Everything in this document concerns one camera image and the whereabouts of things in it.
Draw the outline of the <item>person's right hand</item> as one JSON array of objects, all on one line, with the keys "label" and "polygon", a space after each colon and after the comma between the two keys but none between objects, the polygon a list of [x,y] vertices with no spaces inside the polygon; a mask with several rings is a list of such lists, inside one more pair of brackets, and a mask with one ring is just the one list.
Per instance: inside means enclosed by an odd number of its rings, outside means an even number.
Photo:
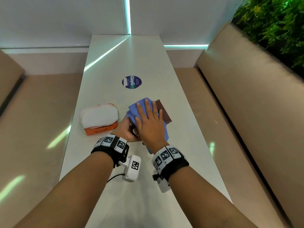
[{"label": "person's right hand", "polygon": [[160,123],[158,119],[158,111],[155,101],[152,102],[153,106],[153,117],[147,117],[146,111],[142,109],[141,105],[137,102],[136,104],[140,119],[142,120],[142,142],[148,147],[153,154],[158,152],[161,148],[168,145],[165,141],[165,128],[164,124]]}]

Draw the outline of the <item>person's left hand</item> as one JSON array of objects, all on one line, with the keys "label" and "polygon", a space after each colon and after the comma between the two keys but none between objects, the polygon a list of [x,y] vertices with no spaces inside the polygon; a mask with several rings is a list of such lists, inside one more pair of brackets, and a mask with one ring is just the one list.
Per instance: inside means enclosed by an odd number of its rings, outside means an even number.
[{"label": "person's left hand", "polygon": [[111,134],[123,138],[128,142],[129,125],[130,125],[130,119],[127,117],[127,115],[125,115],[125,117],[118,124],[118,126],[114,130],[112,130]]}]

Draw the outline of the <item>brown ridged comb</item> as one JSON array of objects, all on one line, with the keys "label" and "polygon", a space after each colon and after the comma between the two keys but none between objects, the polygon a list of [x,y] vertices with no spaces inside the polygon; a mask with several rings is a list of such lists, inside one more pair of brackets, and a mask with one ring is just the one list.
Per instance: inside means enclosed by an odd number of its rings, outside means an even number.
[{"label": "brown ridged comb", "polygon": [[[162,110],[163,122],[165,124],[165,139],[168,140],[169,136],[168,136],[168,132],[167,132],[167,129],[166,129],[166,125],[169,124],[170,122],[172,122],[172,120],[169,117],[168,113],[166,112],[166,110],[165,110],[164,106],[162,105],[161,101],[158,99],[158,100],[155,101],[155,103],[156,103],[156,106],[157,106],[157,111],[159,112],[160,110]],[[134,135],[139,137],[139,132],[137,130],[136,121],[135,121],[135,117],[136,116],[139,117],[137,107],[136,107],[136,103],[129,106],[129,111],[127,111],[126,116],[130,119],[130,131],[131,131],[131,133],[133,133]]]}]

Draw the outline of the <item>blue cloth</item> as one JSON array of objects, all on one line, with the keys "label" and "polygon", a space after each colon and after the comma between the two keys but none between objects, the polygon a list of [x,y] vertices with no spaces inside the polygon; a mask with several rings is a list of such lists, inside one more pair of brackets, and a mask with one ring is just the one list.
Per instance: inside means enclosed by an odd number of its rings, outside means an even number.
[{"label": "blue cloth", "polygon": [[[150,100],[149,98],[147,98],[147,99],[149,100],[150,105],[152,106],[153,101]],[[142,109],[145,110],[145,98],[139,100],[138,103],[141,105]],[[158,106],[158,104],[160,104],[160,100],[156,100],[155,103]],[[168,115],[167,115],[167,112],[165,111],[164,108],[162,108],[162,110],[163,110],[163,121],[164,121],[164,128],[165,128],[165,141],[168,141],[169,135],[168,135],[168,131],[167,131],[167,128],[166,128],[167,124],[165,122],[165,116],[168,116]],[[136,103],[129,106],[129,110],[127,111],[126,115],[130,119],[130,122],[132,122],[136,126],[135,117],[140,118],[140,115],[139,115],[138,110],[137,110]],[[147,150],[150,154],[152,154],[152,151],[148,147],[147,147]]]}]

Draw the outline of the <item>person's right forearm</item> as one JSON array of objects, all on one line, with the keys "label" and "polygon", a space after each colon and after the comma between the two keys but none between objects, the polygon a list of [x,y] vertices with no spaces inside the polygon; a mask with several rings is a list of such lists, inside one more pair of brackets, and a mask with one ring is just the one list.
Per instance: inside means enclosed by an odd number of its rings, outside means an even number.
[{"label": "person's right forearm", "polygon": [[193,228],[258,228],[190,166],[173,173],[169,184]]}]

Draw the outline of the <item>person's left forearm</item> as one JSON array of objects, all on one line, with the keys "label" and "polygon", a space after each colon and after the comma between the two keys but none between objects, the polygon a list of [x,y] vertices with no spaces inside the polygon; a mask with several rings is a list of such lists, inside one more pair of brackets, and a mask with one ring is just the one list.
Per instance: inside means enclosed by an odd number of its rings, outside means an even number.
[{"label": "person's left forearm", "polygon": [[85,228],[112,170],[112,158],[94,152],[13,228]]}]

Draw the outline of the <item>black left wristband with markers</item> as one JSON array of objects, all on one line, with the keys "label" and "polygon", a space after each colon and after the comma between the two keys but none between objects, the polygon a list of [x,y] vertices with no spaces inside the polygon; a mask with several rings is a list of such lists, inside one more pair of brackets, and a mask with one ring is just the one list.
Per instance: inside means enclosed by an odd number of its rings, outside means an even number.
[{"label": "black left wristband with markers", "polygon": [[97,141],[91,154],[94,152],[106,153],[113,160],[114,168],[122,163],[126,163],[129,148],[130,147],[127,144],[126,139],[113,134],[107,134],[105,137],[102,137]]}]

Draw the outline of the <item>black wristband with markers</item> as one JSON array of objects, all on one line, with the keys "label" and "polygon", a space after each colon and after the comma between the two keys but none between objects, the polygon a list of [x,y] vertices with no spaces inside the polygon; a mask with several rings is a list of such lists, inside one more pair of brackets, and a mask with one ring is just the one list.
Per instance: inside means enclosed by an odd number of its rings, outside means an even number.
[{"label": "black wristband with markers", "polygon": [[189,166],[185,156],[173,145],[166,145],[156,152],[151,163],[166,181],[169,181],[170,176],[179,169]]},{"label": "black wristband with markers", "polygon": [[126,163],[129,148],[130,147],[127,144],[126,139],[113,134],[107,134],[105,137],[102,137],[97,141],[91,154],[94,152],[106,153],[113,160],[114,168],[122,163]]}]

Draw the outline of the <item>round dark blue sticker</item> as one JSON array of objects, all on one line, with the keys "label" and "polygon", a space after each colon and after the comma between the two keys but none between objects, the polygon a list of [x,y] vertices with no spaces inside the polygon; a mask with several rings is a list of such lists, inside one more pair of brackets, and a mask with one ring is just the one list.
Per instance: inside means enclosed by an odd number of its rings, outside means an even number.
[{"label": "round dark blue sticker", "polygon": [[123,78],[122,85],[128,89],[136,89],[142,85],[142,80],[137,76],[127,76]]}]

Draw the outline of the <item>white and orange pouch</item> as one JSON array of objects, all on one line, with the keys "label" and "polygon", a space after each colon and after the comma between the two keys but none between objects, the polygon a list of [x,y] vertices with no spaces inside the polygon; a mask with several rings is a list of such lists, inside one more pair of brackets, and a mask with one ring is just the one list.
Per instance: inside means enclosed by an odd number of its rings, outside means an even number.
[{"label": "white and orange pouch", "polygon": [[117,128],[119,111],[114,104],[99,104],[81,110],[79,122],[87,136],[109,132]]}]

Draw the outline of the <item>black right wristband with markers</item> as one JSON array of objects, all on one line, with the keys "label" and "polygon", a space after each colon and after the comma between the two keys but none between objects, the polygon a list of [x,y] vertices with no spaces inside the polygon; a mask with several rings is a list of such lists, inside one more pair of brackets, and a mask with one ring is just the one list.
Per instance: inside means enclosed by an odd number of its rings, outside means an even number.
[{"label": "black right wristband with markers", "polygon": [[173,145],[166,145],[156,152],[151,163],[166,181],[169,181],[170,176],[179,169],[189,166],[185,156]]}]

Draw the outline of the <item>horizontal light strip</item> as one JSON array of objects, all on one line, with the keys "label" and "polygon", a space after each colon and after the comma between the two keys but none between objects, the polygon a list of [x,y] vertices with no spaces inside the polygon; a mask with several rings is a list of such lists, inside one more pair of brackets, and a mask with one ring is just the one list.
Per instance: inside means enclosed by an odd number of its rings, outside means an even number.
[{"label": "horizontal light strip", "polygon": [[164,45],[166,50],[200,50],[200,49],[207,49],[207,45]]}]

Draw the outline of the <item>beige bench seat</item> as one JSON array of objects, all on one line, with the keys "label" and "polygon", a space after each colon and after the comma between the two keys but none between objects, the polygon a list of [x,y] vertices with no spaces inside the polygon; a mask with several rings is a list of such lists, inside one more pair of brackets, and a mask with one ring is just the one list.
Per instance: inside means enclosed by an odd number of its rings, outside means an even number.
[{"label": "beige bench seat", "polygon": [[28,76],[0,117],[0,228],[58,183],[81,73]]},{"label": "beige bench seat", "polygon": [[234,206],[259,228],[289,228],[199,70],[174,70]]}]

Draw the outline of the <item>vertical light strip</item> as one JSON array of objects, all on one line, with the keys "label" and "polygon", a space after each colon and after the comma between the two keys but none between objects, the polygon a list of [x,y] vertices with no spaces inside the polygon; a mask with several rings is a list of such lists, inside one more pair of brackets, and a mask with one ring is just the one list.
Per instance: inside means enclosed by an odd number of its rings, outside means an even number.
[{"label": "vertical light strip", "polygon": [[130,0],[124,0],[124,14],[125,14],[125,25],[126,34],[131,35],[131,14],[130,14]]}]

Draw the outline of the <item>green plant wall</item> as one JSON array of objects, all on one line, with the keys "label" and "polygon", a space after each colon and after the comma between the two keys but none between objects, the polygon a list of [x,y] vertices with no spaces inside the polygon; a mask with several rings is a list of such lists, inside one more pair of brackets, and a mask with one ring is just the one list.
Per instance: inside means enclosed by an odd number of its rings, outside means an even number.
[{"label": "green plant wall", "polygon": [[232,23],[304,80],[304,0],[242,0]]}]

